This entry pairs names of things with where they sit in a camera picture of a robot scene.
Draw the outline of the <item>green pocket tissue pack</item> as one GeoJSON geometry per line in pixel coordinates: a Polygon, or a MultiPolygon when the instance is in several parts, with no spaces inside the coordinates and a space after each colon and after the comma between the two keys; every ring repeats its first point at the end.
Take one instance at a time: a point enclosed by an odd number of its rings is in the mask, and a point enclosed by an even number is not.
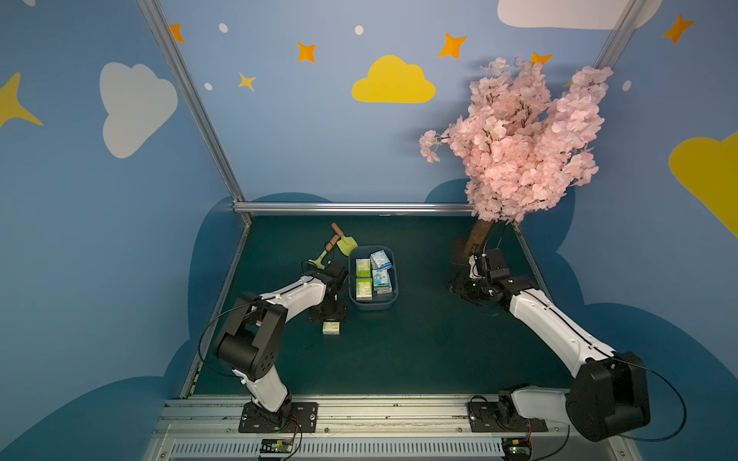
{"type": "Polygon", "coordinates": [[[322,326],[322,333],[324,335],[340,334],[340,322],[324,322],[322,326]]]}

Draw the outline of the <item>blue plastic storage box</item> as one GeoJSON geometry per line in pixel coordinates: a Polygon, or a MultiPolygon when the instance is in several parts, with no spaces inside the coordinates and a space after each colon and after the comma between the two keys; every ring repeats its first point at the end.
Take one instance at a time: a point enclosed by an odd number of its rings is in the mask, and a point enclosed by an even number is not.
{"type": "Polygon", "coordinates": [[[361,311],[390,309],[399,296],[394,253],[386,246],[359,246],[349,259],[350,304],[361,311]]]}

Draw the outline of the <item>blue pocket tissue pack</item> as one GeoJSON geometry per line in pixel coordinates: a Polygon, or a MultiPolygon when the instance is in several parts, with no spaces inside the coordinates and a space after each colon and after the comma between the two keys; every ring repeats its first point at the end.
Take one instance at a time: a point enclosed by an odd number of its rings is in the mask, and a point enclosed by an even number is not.
{"type": "Polygon", "coordinates": [[[376,270],[387,270],[392,267],[392,261],[384,250],[372,253],[370,260],[372,267],[376,270]]]}

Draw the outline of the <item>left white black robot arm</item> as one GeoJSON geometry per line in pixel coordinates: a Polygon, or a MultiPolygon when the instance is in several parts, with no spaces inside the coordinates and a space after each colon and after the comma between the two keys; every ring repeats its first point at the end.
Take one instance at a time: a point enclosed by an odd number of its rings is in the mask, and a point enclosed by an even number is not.
{"type": "Polygon", "coordinates": [[[336,263],[272,292],[244,292],[206,328],[223,324],[211,351],[247,387],[252,396],[247,406],[277,426],[292,416],[291,395],[276,370],[286,324],[305,311],[319,321],[344,319],[345,305],[338,296],[347,276],[345,265],[336,263]]]}

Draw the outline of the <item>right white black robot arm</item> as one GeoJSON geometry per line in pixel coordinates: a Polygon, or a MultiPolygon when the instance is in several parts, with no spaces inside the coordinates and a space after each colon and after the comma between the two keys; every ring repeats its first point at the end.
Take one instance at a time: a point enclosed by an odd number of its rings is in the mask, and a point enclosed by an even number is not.
{"type": "Polygon", "coordinates": [[[574,378],[568,389],[529,385],[501,393],[502,415],[567,424],[591,442],[626,437],[651,422],[651,369],[634,353],[619,353],[584,330],[531,279],[461,275],[450,282],[449,291],[471,303],[498,303],[534,332],[574,378]]]}

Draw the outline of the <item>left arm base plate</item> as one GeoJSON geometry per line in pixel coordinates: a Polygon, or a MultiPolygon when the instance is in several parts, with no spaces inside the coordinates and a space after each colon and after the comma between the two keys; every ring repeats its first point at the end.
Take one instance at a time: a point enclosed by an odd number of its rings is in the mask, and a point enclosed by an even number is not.
{"type": "Polygon", "coordinates": [[[256,403],[244,405],[238,424],[239,433],[303,432],[315,433],[319,404],[287,401],[277,412],[269,412],[256,403]]]}

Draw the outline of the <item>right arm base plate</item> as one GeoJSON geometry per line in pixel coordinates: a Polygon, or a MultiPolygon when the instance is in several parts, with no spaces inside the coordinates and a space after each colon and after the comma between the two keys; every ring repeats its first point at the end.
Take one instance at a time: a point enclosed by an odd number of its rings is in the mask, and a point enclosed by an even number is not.
{"type": "Polygon", "coordinates": [[[511,403],[488,403],[473,400],[467,403],[467,416],[472,432],[547,432],[547,424],[540,419],[523,418],[511,403]]]}

